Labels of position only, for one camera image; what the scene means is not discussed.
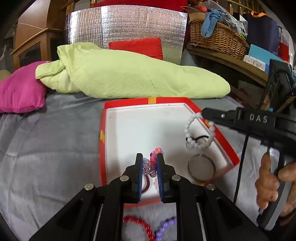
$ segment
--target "magenta cushion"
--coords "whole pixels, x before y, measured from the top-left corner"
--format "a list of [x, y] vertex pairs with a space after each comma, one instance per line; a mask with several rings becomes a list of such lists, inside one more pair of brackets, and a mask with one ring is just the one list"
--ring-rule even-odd
[[19, 68], [0, 83], [0, 113], [25, 113], [45, 105], [46, 87], [35, 79], [38, 61]]

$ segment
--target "white tray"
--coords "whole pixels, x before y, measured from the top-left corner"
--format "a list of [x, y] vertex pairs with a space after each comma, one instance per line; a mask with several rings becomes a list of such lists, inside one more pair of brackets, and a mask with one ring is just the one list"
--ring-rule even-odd
[[[102, 184], [106, 185], [121, 176], [127, 166], [135, 163], [136, 154], [150, 158], [156, 148], [162, 148], [165, 163], [172, 165], [177, 174], [196, 182], [188, 173], [189, 159], [198, 153], [187, 149], [185, 124], [192, 113], [201, 110], [188, 98], [162, 97], [127, 99], [105, 103], [101, 120], [100, 164]], [[190, 125], [190, 133], [209, 135], [207, 122], [197, 119]], [[239, 159], [216, 128], [216, 138], [205, 150], [216, 166], [213, 179], [220, 177], [239, 163]], [[157, 177], [150, 179], [149, 189], [142, 194], [141, 202], [159, 200]], [[146, 185], [143, 178], [142, 187]]]

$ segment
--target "human hand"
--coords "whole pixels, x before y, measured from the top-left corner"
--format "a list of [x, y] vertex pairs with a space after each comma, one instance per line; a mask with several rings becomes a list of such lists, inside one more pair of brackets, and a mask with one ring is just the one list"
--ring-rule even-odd
[[259, 178], [255, 182], [257, 189], [257, 204], [260, 208], [266, 209], [268, 202], [274, 202], [278, 198], [279, 180], [293, 181], [289, 196], [280, 214], [284, 217], [296, 208], [296, 162], [287, 165], [279, 171], [278, 178], [270, 172], [271, 160], [268, 153], [261, 159]]

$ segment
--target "gray fabric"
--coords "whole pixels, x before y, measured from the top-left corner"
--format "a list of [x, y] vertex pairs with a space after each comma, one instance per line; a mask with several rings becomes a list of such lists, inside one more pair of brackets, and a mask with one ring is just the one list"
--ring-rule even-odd
[[[0, 211], [21, 241], [27, 241], [42, 225], [74, 197], [86, 183], [100, 185], [98, 138], [104, 100], [82, 93], [52, 94], [46, 107], [24, 115], [0, 116]], [[235, 109], [229, 97], [194, 100], [202, 109]], [[244, 135], [219, 126], [240, 154]], [[260, 158], [266, 148], [250, 139], [242, 173], [238, 206], [255, 221]], [[233, 199], [236, 167], [215, 184]], [[175, 204], [153, 204], [125, 209], [124, 215], [145, 219], [156, 230], [160, 222], [176, 214]], [[123, 240], [147, 240], [141, 227], [123, 225]], [[176, 239], [176, 227], [165, 240]]]

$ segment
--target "metal rivet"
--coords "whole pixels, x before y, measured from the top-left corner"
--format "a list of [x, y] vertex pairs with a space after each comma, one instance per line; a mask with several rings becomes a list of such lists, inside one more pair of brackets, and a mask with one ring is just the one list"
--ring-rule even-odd
[[209, 189], [209, 190], [211, 190], [211, 191], [213, 191], [213, 190], [215, 190], [215, 185], [214, 184], [211, 184], [211, 183], [209, 183], [209, 184], [207, 184], [207, 189]]
[[89, 190], [91, 190], [91, 189], [93, 189], [93, 188], [94, 188], [94, 185], [91, 184], [91, 183], [86, 184], [86, 185], [84, 186], [84, 189], [87, 190], [87, 191], [89, 191]]
[[126, 175], [123, 175], [123, 176], [121, 176], [119, 179], [120, 179], [120, 181], [122, 181], [122, 182], [126, 182], [126, 181], [129, 179], [129, 177], [126, 176]]
[[180, 180], [181, 180], [181, 177], [180, 177], [179, 175], [173, 175], [173, 176], [172, 176], [172, 179], [173, 179], [174, 181], [180, 181]]

